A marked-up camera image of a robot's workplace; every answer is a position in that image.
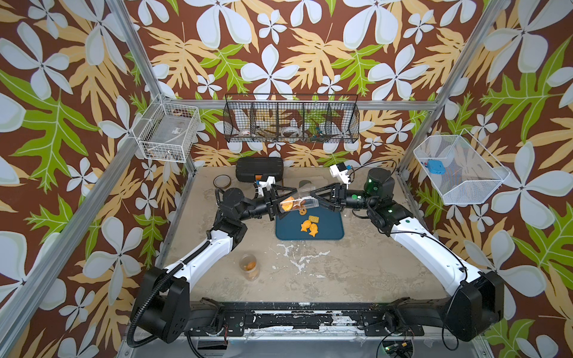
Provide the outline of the clear jar orange cookies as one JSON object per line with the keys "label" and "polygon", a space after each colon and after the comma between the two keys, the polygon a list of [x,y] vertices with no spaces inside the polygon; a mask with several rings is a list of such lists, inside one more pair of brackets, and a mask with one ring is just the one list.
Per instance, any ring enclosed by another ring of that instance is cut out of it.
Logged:
{"label": "clear jar orange cookies", "polygon": [[253,254],[245,254],[239,261],[239,267],[246,280],[256,280],[260,275],[258,259]]}

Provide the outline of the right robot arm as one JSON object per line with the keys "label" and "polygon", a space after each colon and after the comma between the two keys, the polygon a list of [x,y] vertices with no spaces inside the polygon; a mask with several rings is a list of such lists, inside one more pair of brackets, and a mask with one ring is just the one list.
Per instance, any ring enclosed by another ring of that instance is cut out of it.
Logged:
{"label": "right robot arm", "polygon": [[311,191],[320,207],[333,212],[364,210],[377,230],[409,250],[440,282],[446,298],[403,298],[390,305],[398,328],[430,326],[469,342],[500,322],[504,311],[504,281],[493,271],[476,268],[436,239],[413,214],[393,198],[389,170],[369,170],[362,190],[349,189],[350,177],[340,165],[331,171],[343,178]]}

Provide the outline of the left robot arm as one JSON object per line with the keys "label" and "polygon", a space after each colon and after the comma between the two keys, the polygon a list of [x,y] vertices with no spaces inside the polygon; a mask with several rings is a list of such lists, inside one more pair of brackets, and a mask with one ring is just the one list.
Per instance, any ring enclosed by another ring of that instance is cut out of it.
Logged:
{"label": "left robot arm", "polygon": [[128,346],[138,348],[154,340],[171,343],[191,331],[219,334],[224,326],[223,305],[207,298],[191,301],[192,288],[242,242],[246,220],[263,216],[274,220],[281,214],[280,203],[296,192],[273,184],[254,198],[246,198],[236,187],[217,189],[217,212],[205,240],[175,263],[166,268],[154,266],[144,275],[126,334]]}

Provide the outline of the clear jar brown cookies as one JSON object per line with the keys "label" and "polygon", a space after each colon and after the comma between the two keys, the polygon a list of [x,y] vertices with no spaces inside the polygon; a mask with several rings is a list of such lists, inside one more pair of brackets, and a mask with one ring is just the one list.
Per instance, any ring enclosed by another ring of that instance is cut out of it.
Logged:
{"label": "clear jar brown cookies", "polygon": [[309,210],[319,207],[319,202],[313,196],[290,196],[279,204],[279,209],[282,213],[291,212],[294,210]]}

